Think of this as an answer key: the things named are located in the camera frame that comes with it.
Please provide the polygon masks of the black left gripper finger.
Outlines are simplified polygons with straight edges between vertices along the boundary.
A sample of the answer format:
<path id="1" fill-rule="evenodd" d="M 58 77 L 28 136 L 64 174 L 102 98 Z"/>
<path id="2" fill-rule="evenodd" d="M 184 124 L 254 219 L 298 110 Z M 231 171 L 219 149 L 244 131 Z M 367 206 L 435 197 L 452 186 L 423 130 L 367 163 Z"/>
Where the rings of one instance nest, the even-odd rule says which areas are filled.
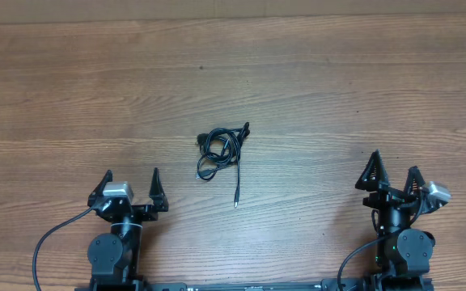
<path id="1" fill-rule="evenodd" d="M 163 186 L 160 179 L 159 169 L 157 167 L 154 168 L 149 197 L 152 199 L 153 208 L 156 212 L 167 212 L 169 209 L 169 203 L 163 190 Z"/>
<path id="2" fill-rule="evenodd" d="M 104 174 L 104 177 L 100 180 L 98 185 L 88 196 L 87 198 L 88 207 L 93 207 L 97 199 L 103 195 L 104 188 L 108 182 L 112 182 L 112 177 L 113 177 L 112 171 L 107 170 L 106 173 Z"/>

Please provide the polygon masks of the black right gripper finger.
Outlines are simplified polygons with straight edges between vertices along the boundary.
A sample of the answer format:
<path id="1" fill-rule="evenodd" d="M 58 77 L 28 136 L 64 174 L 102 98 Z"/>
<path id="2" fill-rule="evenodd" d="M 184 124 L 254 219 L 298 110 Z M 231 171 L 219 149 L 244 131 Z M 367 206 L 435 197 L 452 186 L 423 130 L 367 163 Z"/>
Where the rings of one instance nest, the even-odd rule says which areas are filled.
<path id="1" fill-rule="evenodd" d="M 419 168 L 417 166 L 410 167 L 403 190 L 405 198 L 410 196 L 420 196 L 422 191 L 421 187 L 424 186 L 425 183 L 426 182 L 423 179 Z"/>
<path id="2" fill-rule="evenodd" d="M 355 188 L 367 192 L 377 192 L 390 186 L 388 173 L 385 170 L 379 150 L 374 151 L 366 164 L 366 167 Z"/>

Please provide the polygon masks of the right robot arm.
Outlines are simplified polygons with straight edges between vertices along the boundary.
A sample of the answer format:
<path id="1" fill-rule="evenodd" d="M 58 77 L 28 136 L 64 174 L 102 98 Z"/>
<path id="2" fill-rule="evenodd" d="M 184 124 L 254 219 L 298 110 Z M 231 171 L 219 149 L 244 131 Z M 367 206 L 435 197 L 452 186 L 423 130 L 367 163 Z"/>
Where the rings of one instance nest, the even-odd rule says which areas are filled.
<path id="1" fill-rule="evenodd" d="M 410 167 L 405 187 L 393 188 L 378 150 L 374 151 L 355 184 L 369 193 L 362 204 L 372 209 L 377 239 L 364 247 L 376 247 L 378 272 L 363 277 L 363 290 L 432 290 L 422 276 L 430 271 L 434 237 L 414 229 L 426 212 L 428 191 L 417 167 Z"/>

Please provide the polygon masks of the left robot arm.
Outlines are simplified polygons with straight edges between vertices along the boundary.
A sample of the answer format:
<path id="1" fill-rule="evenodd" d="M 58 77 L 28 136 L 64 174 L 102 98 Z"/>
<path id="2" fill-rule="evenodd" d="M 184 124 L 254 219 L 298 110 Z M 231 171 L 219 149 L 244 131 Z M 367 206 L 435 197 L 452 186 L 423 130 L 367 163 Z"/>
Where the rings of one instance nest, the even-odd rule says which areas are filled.
<path id="1" fill-rule="evenodd" d="M 138 273 L 142 244 L 142 224 L 157 221 L 169 210 L 169 203 L 155 168 L 150 184 L 150 204 L 135 205 L 127 181 L 115 182 L 108 170 L 88 197 L 88 206 L 111 224 L 110 231 L 96 236 L 87 250 L 91 263 L 91 290 L 150 290 Z"/>

